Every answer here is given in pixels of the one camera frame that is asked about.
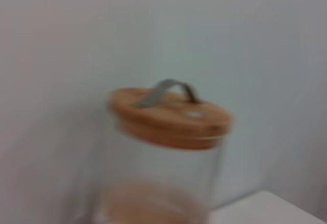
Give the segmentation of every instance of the clear glass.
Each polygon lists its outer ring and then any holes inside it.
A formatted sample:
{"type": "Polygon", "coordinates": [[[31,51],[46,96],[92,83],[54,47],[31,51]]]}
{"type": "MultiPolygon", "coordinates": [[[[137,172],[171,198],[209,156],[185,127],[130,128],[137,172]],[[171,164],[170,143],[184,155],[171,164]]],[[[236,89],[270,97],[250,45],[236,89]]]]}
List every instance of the clear glass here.
{"type": "Polygon", "coordinates": [[[100,194],[105,219],[114,224],[206,223],[219,147],[169,148],[120,131],[109,153],[100,194]]]}

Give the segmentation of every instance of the white wall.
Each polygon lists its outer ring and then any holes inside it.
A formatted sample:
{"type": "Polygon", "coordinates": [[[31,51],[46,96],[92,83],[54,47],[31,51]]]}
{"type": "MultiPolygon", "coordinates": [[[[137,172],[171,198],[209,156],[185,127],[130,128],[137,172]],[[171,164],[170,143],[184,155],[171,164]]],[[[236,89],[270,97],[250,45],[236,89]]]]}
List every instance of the white wall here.
{"type": "Polygon", "coordinates": [[[62,223],[107,92],[167,77],[235,115],[218,203],[265,187],[318,213],[325,1],[0,0],[1,223],[62,223]]]}

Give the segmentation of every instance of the metal handle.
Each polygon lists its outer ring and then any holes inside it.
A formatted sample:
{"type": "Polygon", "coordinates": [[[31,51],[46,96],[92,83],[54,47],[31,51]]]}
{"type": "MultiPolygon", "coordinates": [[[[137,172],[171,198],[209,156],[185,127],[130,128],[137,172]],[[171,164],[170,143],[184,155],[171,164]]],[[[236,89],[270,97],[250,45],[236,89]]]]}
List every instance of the metal handle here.
{"type": "Polygon", "coordinates": [[[174,85],[180,85],[185,91],[186,95],[189,98],[189,102],[200,104],[201,101],[197,97],[194,89],[187,83],[179,82],[174,79],[166,79],[158,83],[150,93],[148,93],[143,99],[138,101],[135,106],[139,108],[147,108],[155,106],[159,102],[160,98],[164,93],[174,85]]]}

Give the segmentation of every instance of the jar lid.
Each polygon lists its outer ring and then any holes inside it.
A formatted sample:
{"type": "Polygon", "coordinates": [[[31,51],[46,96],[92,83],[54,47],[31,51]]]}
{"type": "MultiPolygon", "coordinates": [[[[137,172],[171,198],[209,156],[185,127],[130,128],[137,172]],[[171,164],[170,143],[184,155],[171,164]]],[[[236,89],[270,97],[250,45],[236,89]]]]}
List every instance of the jar lid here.
{"type": "Polygon", "coordinates": [[[208,149],[229,132],[230,114],[221,107],[200,101],[186,83],[164,80],[155,88],[124,88],[114,91],[109,102],[121,126],[147,142],[181,149],[208,149]],[[166,93],[181,85],[186,95],[166,93]]]}

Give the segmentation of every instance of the glass jar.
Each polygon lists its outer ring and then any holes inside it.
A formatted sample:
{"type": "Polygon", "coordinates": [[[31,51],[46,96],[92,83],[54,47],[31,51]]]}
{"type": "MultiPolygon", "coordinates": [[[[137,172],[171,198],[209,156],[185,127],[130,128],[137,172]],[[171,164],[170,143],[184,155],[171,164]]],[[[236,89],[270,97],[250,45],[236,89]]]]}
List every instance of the glass jar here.
{"type": "Polygon", "coordinates": [[[114,224],[206,223],[229,113],[170,79],[119,89],[109,108],[120,134],[105,165],[103,215],[114,224]],[[176,84],[185,95],[166,92],[176,84]]]}

